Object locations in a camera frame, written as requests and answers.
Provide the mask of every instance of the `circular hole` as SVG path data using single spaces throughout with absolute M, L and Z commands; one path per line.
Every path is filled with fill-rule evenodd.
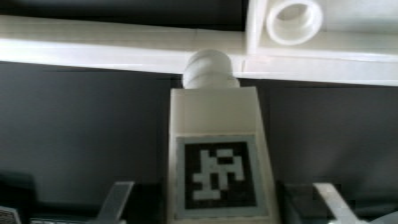
M 278 12 L 277 19 L 282 21 L 296 19 L 307 11 L 307 6 L 294 4 Z

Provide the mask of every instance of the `qr-like code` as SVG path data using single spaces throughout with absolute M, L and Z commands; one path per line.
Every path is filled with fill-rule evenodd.
M 184 146 L 184 208 L 255 206 L 245 142 Z

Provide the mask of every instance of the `dark wall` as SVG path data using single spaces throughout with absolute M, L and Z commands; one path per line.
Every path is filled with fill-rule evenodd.
M 275 180 L 398 199 L 398 89 L 241 80 L 255 86 Z M 115 180 L 165 179 L 168 92 L 179 76 L 0 64 L 0 172 L 48 203 L 99 204 Z
M 0 64 L 0 174 L 46 203 L 99 204 L 111 182 L 158 183 L 170 75 Z
M 248 0 L 1 0 L 0 13 L 159 26 L 243 30 Z
M 257 86 L 275 180 L 332 182 L 355 201 L 398 200 L 398 88 Z

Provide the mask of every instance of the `white plastic part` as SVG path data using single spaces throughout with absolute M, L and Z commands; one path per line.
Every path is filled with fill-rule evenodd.
M 277 0 L 266 17 L 270 39 L 282 45 L 302 44 L 314 37 L 321 22 L 323 12 L 314 0 Z
M 168 224 L 278 224 L 275 186 L 255 88 L 172 89 L 168 126 Z M 268 216 L 175 219 L 177 137 L 254 135 Z
M 133 181 L 115 182 L 110 188 L 108 196 L 103 202 L 95 219 L 87 224 L 120 224 L 124 206 L 127 202 L 129 192 L 133 189 Z
M 344 199 L 339 195 L 339 192 L 328 183 L 314 183 L 314 188 L 319 192 L 321 198 L 326 203 L 326 207 L 332 211 L 337 224 L 362 224 L 362 221 L 357 219 L 357 216 L 351 212 L 351 209 L 346 205 Z
M 257 17 L 268 17 L 271 3 L 277 0 L 259 0 L 268 5 L 254 9 Z M 398 17 L 394 0 L 312 0 L 323 11 L 321 31 L 300 45 L 282 46 L 262 31 L 255 55 L 305 57 L 316 59 L 342 59 L 355 61 L 398 62 Z M 262 24 L 250 22 L 248 30 L 257 30 Z
M 191 56 L 183 72 L 183 87 L 184 89 L 239 87 L 231 60 L 220 51 L 202 50 Z
M 396 224 L 398 223 L 398 212 L 378 218 L 369 224 Z
M 326 23 L 335 32 L 319 32 L 289 47 L 268 39 L 261 22 L 266 5 L 268 0 L 248 2 L 247 34 L 0 15 L 0 61 L 183 74 L 195 52 L 215 49 L 229 56 L 234 77 L 398 86 L 398 17 L 390 11 L 398 1 L 328 1 L 326 21 L 341 27 Z M 371 5 L 385 24 L 378 17 L 364 16 Z M 360 23 L 353 18 L 374 22 Z M 348 32 L 357 27 L 367 33 Z

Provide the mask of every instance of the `white plastic frame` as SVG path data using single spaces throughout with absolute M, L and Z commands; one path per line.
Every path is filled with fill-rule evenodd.
M 270 41 L 264 29 L 273 0 L 250 0 L 245 32 L 1 15 L 0 61 L 181 74 L 193 53 L 215 49 L 231 58 L 234 77 L 398 86 L 398 2 L 366 0 L 358 7 L 355 0 L 316 1 L 328 23 L 314 38 L 287 47 Z M 374 19 L 373 28 L 358 22 L 357 31 L 367 33 L 348 32 L 341 19 L 367 10 L 385 11 L 387 23 L 362 16 L 362 23 Z

